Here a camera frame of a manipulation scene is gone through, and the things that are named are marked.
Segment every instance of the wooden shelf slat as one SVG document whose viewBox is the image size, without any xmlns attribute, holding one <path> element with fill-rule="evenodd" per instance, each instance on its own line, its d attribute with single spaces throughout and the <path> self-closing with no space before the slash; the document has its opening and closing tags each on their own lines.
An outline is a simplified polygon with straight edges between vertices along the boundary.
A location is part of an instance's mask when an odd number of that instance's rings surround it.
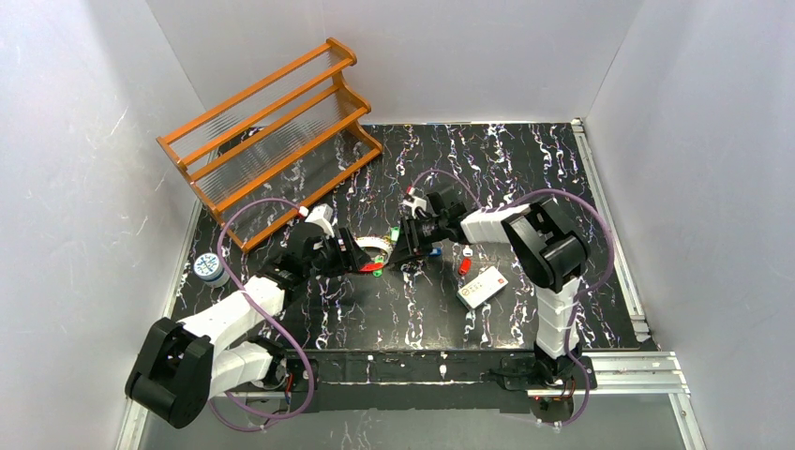
<svg viewBox="0 0 795 450">
<path fill-rule="evenodd" d="M 250 128 L 252 125 L 263 120 L 266 116 L 272 114 L 273 112 L 283 107 L 284 105 L 290 103 L 291 101 L 295 100 L 296 98 L 301 97 L 306 92 L 308 92 L 309 89 L 333 77 L 335 74 L 339 73 L 342 69 L 346 68 L 350 64 L 351 64 L 350 59 L 346 59 L 340 61 L 339 63 L 336 63 L 335 65 L 331 66 L 329 69 L 327 69 L 317 77 L 293 89 L 290 94 L 287 94 L 286 96 L 276 100 L 275 102 L 271 103 L 270 105 L 260 110 L 256 114 L 250 116 L 248 119 L 241 121 L 234 127 L 231 127 L 230 129 L 226 130 L 223 134 L 216 137 L 214 140 L 206 143 L 205 145 L 203 145 L 202 147 L 200 147 L 198 150 L 191 153 L 187 157 L 184 157 L 183 162 L 186 165 L 193 164 L 194 162 L 201 159 L 203 156 L 217 149 L 220 145 L 224 144 L 229 139 L 237 136 L 238 134 Z"/>
<path fill-rule="evenodd" d="M 217 158 L 213 159 L 212 161 L 207 163 L 207 165 L 205 165 L 204 167 L 201 167 L 198 171 L 192 173 L 190 175 L 190 179 L 193 180 L 193 181 L 197 181 L 197 180 L 200 180 L 200 179 L 204 178 L 205 176 L 207 176 L 209 173 L 211 173 L 212 171 L 214 171 L 215 169 L 220 167 L 225 162 L 227 162 L 230 159 L 234 158 L 235 156 L 243 153 L 251 145 L 253 145 L 255 143 L 258 143 L 262 139 L 264 139 L 267 136 L 269 136 L 270 134 L 272 134 L 277 129 L 284 127 L 285 124 L 287 124 L 288 122 L 293 120 L 295 117 L 298 117 L 302 113 L 305 113 L 309 108 L 317 105 L 318 103 L 320 103 L 321 101 L 325 100 L 329 96 L 332 96 L 338 89 L 339 89 L 339 86 L 337 86 L 337 85 L 333 85 L 333 86 L 329 87 L 328 89 L 325 89 L 324 91 L 322 91 L 317 96 L 309 99 L 308 101 L 306 101 L 304 104 L 302 104 L 301 106 L 299 106 L 295 110 L 292 110 L 289 114 L 281 117 L 280 119 L 278 119 L 273 124 L 271 124 L 271 125 L 263 128 L 263 129 L 257 131 L 256 133 L 254 133 L 253 136 L 249 137 L 245 141 L 240 142 L 238 145 L 236 145 L 235 147 L 233 147 L 232 149 L 230 149 L 229 151 L 227 151 L 226 153 L 224 153 L 220 157 L 217 157 Z"/>
<path fill-rule="evenodd" d="M 318 137 L 316 137 L 309 143 L 305 144 L 298 150 L 292 152 L 289 156 L 282 159 L 272 168 L 268 169 L 257 178 L 248 182 L 245 186 L 235 191 L 234 194 L 230 195 L 228 198 L 220 202 L 217 205 L 218 211 L 226 211 L 227 209 L 229 209 L 230 206 L 232 206 L 233 204 L 237 203 L 240 199 L 250 194 L 251 191 L 261 186 L 262 184 L 266 183 L 269 179 L 273 178 L 275 175 L 283 171 L 290 164 L 293 164 L 303 155 L 311 152 L 322 143 L 331 139 L 335 134 L 345 129 L 348 125 L 355 122 L 359 117 L 365 115 L 367 112 L 368 112 L 367 108 L 359 108 L 358 110 L 354 111 L 351 115 L 342 119 L 342 121 L 337 122 L 332 127 L 321 133 Z"/>
<path fill-rule="evenodd" d="M 328 42 L 326 42 L 325 44 L 321 45 L 320 47 L 316 48 L 315 50 L 305 54 L 304 56 L 301 56 L 300 58 L 296 59 L 295 61 L 292 61 L 289 65 L 287 65 L 285 67 L 282 67 L 281 69 L 279 69 L 276 72 L 268 75 L 267 77 L 259 80 L 258 82 L 255 82 L 251 86 L 249 86 L 246 89 L 244 89 L 244 90 L 240 91 L 239 93 L 237 93 L 235 96 L 232 96 L 229 99 L 227 99 L 226 101 L 224 101 L 221 104 L 217 105 L 212 110 L 210 110 L 208 112 L 205 112 L 204 114 L 200 115 L 199 117 L 196 117 L 195 119 L 191 120 L 187 124 L 181 126 L 177 130 L 175 130 L 173 133 L 171 133 L 168 136 L 166 136 L 164 138 L 164 140 L 166 141 L 166 143 L 173 143 L 174 141 L 178 140 L 179 138 L 185 136 L 189 132 L 191 132 L 194 129 L 198 128 L 201 124 L 204 124 L 205 122 L 209 121 L 213 117 L 216 117 L 217 115 L 229 110 L 232 106 L 240 103 L 241 101 L 245 100 L 246 98 L 251 97 L 252 95 L 254 95 L 255 93 L 257 93 L 257 92 L 259 92 L 261 90 L 263 90 L 265 87 L 269 86 L 270 84 L 273 84 L 273 83 L 281 80 L 282 78 L 284 78 L 285 75 L 293 72 L 297 68 L 300 68 L 301 66 L 303 66 L 304 64 L 308 63 L 309 61 L 315 59 L 316 57 L 320 56 L 324 52 L 328 52 L 329 50 L 332 50 L 332 48 L 334 48 L 334 47 L 331 44 L 329 44 Z"/>
</svg>

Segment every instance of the white panel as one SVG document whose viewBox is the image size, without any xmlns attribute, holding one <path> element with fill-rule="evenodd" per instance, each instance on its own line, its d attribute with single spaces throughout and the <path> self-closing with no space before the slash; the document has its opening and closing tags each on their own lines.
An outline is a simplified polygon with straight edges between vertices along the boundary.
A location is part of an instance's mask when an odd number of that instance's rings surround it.
<svg viewBox="0 0 795 450">
<path fill-rule="evenodd" d="M 379 122 L 569 121 L 588 113 L 639 1 L 323 1 Z"/>
<path fill-rule="evenodd" d="M 113 448 L 194 196 L 155 143 L 202 106 L 143 0 L 0 5 L 3 448 Z"/>
<path fill-rule="evenodd" d="M 648 3 L 586 121 L 710 448 L 795 447 L 795 4 L 763 3 Z"/>
<path fill-rule="evenodd" d="M 323 44 L 320 0 L 147 0 L 207 108 Z"/>
<path fill-rule="evenodd" d="M 149 0 L 204 106 L 334 37 L 369 123 L 585 115 L 641 3 Z"/>
</svg>

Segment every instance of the orange wooden shoe rack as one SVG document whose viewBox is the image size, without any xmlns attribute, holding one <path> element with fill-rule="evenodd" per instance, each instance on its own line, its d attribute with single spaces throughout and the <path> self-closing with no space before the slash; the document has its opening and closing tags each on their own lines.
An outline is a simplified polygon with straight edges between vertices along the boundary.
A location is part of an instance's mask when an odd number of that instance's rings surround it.
<svg viewBox="0 0 795 450">
<path fill-rule="evenodd" d="M 347 132 L 358 141 L 354 160 L 347 165 L 336 160 L 334 165 L 326 164 L 312 175 L 315 185 L 318 177 L 323 178 L 319 187 L 294 193 L 303 196 L 300 203 L 309 207 L 382 151 L 382 145 L 358 123 L 370 112 L 369 103 L 342 77 L 342 69 L 354 64 L 353 52 L 329 38 L 157 142 L 223 226 L 241 207 L 271 196 L 278 175 L 290 168 L 294 173 L 308 155 Z M 248 253 L 296 214 L 283 210 L 279 218 L 259 226 L 255 213 L 246 226 L 237 226 L 241 220 L 236 220 L 229 235 Z"/>
</svg>

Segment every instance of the cable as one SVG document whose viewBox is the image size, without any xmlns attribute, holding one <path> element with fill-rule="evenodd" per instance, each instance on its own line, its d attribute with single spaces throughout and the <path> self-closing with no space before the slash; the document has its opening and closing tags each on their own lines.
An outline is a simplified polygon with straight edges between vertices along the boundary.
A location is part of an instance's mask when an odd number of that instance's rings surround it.
<svg viewBox="0 0 795 450">
<path fill-rule="evenodd" d="M 571 337 L 572 329 L 574 328 L 573 326 L 574 321 L 577 318 L 577 314 L 579 312 L 579 307 L 581 304 L 580 298 L 584 297 L 585 295 L 588 295 L 589 293 L 595 292 L 597 289 L 601 288 L 602 286 L 605 285 L 605 283 L 608 282 L 610 276 L 613 275 L 613 266 L 616 262 L 616 248 L 615 245 L 613 244 L 613 233 L 610 231 L 608 223 L 605 222 L 602 216 L 600 216 L 599 213 L 588 202 L 580 199 L 577 195 L 566 192 L 564 190 L 552 189 L 552 188 L 534 190 L 524 194 L 523 196 L 519 197 L 517 200 L 510 202 L 505 207 L 516 206 L 517 204 L 522 204 L 528 201 L 532 197 L 538 197 L 539 195 L 546 195 L 546 194 L 560 195 L 562 197 L 569 199 L 574 203 L 579 204 L 582 207 L 582 209 L 586 210 L 588 214 L 590 214 L 593 217 L 593 219 L 596 220 L 596 222 L 599 224 L 599 228 L 602 230 L 602 234 L 605 236 L 605 239 L 607 240 L 607 270 L 591 287 L 583 289 L 582 291 L 577 292 L 575 294 L 574 305 L 572 306 L 572 313 L 571 316 L 569 317 L 568 323 L 566 324 L 566 332 L 565 335 L 563 336 L 563 349 L 565 350 L 566 356 L 568 356 L 569 359 L 571 359 L 572 362 L 580 370 L 582 370 L 582 375 L 585 378 L 585 395 L 582 399 L 582 404 L 579 406 L 579 409 L 574 414 L 572 414 L 572 416 L 568 420 L 565 420 L 560 423 L 561 426 L 567 426 L 574 423 L 574 421 L 576 421 L 582 415 L 582 413 L 585 411 L 585 407 L 588 406 L 588 398 L 591 396 L 591 380 L 589 379 L 588 369 L 586 369 L 585 366 L 583 366 L 582 363 L 579 362 L 579 359 L 577 359 L 571 353 L 571 349 L 569 348 L 569 338 Z"/>
<path fill-rule="evenodd" d="M 278 422 L 274 422 L 273 424 L 268 425 L 268 421 L 270 421 L 270 419 L 268 419 L 268 420 L 265 421 L 264 424 L 262 424 L 262 425 L 260 425 L 258 427 L 240 427 L 240 426 L 237 426 L 237 425 L 233 424 L 232 422 L 227 420 L 226 417 L 221 415 L 221 413 L 218 411 L 218 408 L 216 407 L 216 403 L 215 403 L 215 401 L 213 401 L 213 399 L 210 398 L 210 400 L 207 401 L 207 405 L 210 406 L 210 411 L 213 412 L 213 415 L 216 417 L 216 419 L 218 419 L 218 421 L 220 423 L 222 423 L 223 425 L 227 426 L 227 428 L 231 428 L 231 429 L 233 429 L 235 431 L 242 431 L 244 433 L 255 433 L 257 431 L 266 430 L 266 429 L 268 429 L 268 428 L 270 428 L 273 425 L 278 423 Z"/>
<path fill-rule="evenodd" d="M 414 178 L 414 182 L 412 183 L 412 188 L 416 188 L 419 185 L 420 181 L 424 180 L 423 177 L 427 176 L 429 173 L 441 173 L 443 175 L 449 176 L 450 178 L 453 178 L 454 180 L 456 180 L 461 185 L 462 188 L 464 188 L 464 190 L 467 191 L 468 194 L 470 194 L 470 197 L 472 197 L 472 199 L 474 200 L 475 204 L 477 204 L 478 208 L 482 208 L 483 207 L 483 204 L 481 204 L 480 201 L 477 200 L 477 196 L 474 195 L 474 192 L 472 192 L 472 190 L 469 189 L 469 187 L 467 185 L 465 185 L 464 182 L 461 181 L 460 178 L 458 178 L 457 176 L 455 176 L 454 174 L 452 174 L 452 173 L 450 173 L 448 171 L 443 171 L 442 169 L 428 169 L 428 170 L 420 173 L 419 175 L 417 175 L 416 178 Z"/>
<path fill-rule="evenodd" d="M 254 202 L 251 202 L 251 203 L 247 204 L 246 206 L 243 206 L 242 208 L 240 208 L 240 210 L 238 212 L 234 213 L 234 215 L 229 220 L 227 220 L 226 225 L 224 225 L 223 229 L 221 230 L 221 235 L 218 237 L 218 244 L 217 244 L 217 248 L 216 248 L 217 254 L 220 257 L 219 259 L 220 259 L 221 265 L 223 266 L 224 270 L 226 271 L 227 274 L 229 274 L 229 278 L 232 279 L 232 282 L 235 284 L 235 286 L 237 286 L 237 289 L 240 290 L 240 293 L 242 293 L 243 296 L 246 298 L 246 301 L 248 302 L 248 304 L 252 308 L 254 308 L 254 310 L 259 312 L 260 315 L 262 315 L 265 318 L 265 320 L 268 323 L 270 323 L 271 326 L 273 326 L 274 329 L 276 329 L 276 331 L 279 334 L 281 334 L 285 339 L 287 339 L 287 341 L 290 343 L 290 345 L 295 349 L 295 352 L 298 354 L 298 357 L 301 359 L 301 363 L 304 365 L 304 370 L 308 374 L 309 387 L 308 387 L 308 391 L 307 391 L 307 397 L 304 399 L 304 403 L 302 403 L 301 406 L 299 406 L 295 411 L 288 412 L 286 414 L 269 414 L 267 412 L 262 412 L 262 411 L 259 411 L 259 410 L 255 410 L 255 409 L 249 407 L 245 402 L 238 400 L 235 396 L 233 396 L 229 392 L 226 393 L 226 397 L 228 397 L 231 401 L 234 402 L 234 404 L 236 404 L 238 407 L 240 407 L 242 410 L 246 411 L 247 413 L 251 413 L 251 414 L 254 414 L 256 416 L 264 417 L 264 418 L 267 418 L 267 419 L 284 420 L 284 419 L 289 419 L 291 417 L 295 417 L 296 415 L 302 413 L 309 406 L 309 403 L 312 401 L 312 396 L 314 395 L 314 391 L 315 391 L 315 376 L 312 373 L 312 365 L 309 363 L 309 358 L 307 358 L 307 354 L 304 352 L 304 349 L 301 348 L 301 344 L 299 344 L 295 340 L 293 335 L 291 335 L 290 332 L 288 332 L 283 326 L 281 326 L 281 324 L 279 322 L 277 322 L 276 319 L 274 319 L 270 314 L 268 314 L 267 311 L 265 311 L 261 306 L 257 305 L 257 303 L 251 298 L 251 296 L 248 295 L 248 292 L 246 292 L 246 287 L 240 281 L 240 278 L 238 278 L 237 275 L 234 274 L 233 270 L 231 269 L 229 264 L 226 262 L 226 258 L 223 258 L 221 256 L 221 255 L 223 255 L 223 239 L 224 239 L 224 237 L 226 237 L 226 233 L 229 230 L 229 227 L 234 222 L 234 220 L 237 219 L 241 214 L 243 214 L 249 208 L 251 208 L 253 206 L 256 206 L 258 204 L 262 204 L 262 203 L 285 203 L 285 204 L 289 205 L 291 208 L 299 209 L 299 206 L 297 204 L 295 204 L 293 202 L 290 202 L 289 200 L 277 199 L 277 198 L 272 198 L 272 197 L 269 197 L 269 198 L 266 198 L 266 199 L 256 200 Z M 229 424 L 229 422 L 226 421 L 225 419 L 221 420 L 221 422 L 224 425 Z"/>
</svg>

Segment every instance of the green object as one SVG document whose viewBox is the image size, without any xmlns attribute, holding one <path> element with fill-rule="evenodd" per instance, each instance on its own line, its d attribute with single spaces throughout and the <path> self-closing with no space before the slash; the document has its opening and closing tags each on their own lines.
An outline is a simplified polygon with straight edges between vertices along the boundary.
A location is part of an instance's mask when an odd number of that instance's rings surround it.
<svg viewBox="0 0 795 450">
<path fill-rule="evenodd" d="M 375 257 L 375 262 L 376 263 L 383 263 L 383 256 L 381 256 L 381 255 L 376 256 Z M 373 271 L 373 276 L 374 277 L 380 277 L 382 273 L 383 273 L 382 269 L 374 270 Z"/>
</svg>

